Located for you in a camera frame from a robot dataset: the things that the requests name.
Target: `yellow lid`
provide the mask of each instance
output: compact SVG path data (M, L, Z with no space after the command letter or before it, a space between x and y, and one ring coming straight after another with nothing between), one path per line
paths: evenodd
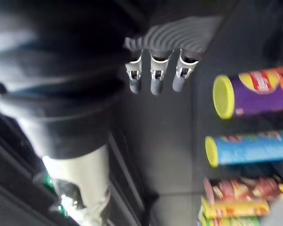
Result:
M218 149L213 137L210 136L206 137L205 145L206 145L208 162L211 164L212 167L217 167L219 164Z
M217 114L222 119L232 117L235 108L235 94L230 79L219 75L214 81L213 101Z

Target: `blue pringles can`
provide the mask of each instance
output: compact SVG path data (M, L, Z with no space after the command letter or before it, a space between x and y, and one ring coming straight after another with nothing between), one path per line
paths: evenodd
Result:
M283 160L283 130L250 135L206 137L212 167Z

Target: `purple pringles can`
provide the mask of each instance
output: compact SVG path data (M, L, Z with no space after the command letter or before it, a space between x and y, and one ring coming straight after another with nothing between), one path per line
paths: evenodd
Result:
M283 67L216 77L213 100L222 119L283 110Z

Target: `snack can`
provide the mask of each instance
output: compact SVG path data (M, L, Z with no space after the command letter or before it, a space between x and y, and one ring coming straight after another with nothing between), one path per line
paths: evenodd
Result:
M220 202L273 201L283 197L283 180L274 175L269 178L236 178L230 180L204 179L209 204Z
M283 130L250 135L206 137L208 161L213 167L283 160Z
M283 67L219 75L213 86L213 101L222 119L283 110Z

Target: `red snack package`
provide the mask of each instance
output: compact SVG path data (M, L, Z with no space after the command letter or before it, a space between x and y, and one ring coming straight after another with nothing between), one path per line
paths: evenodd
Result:
M231 180L204 180L208 202L245 202L275 200L283 196L283 180L274 175L270 178L238 178Z

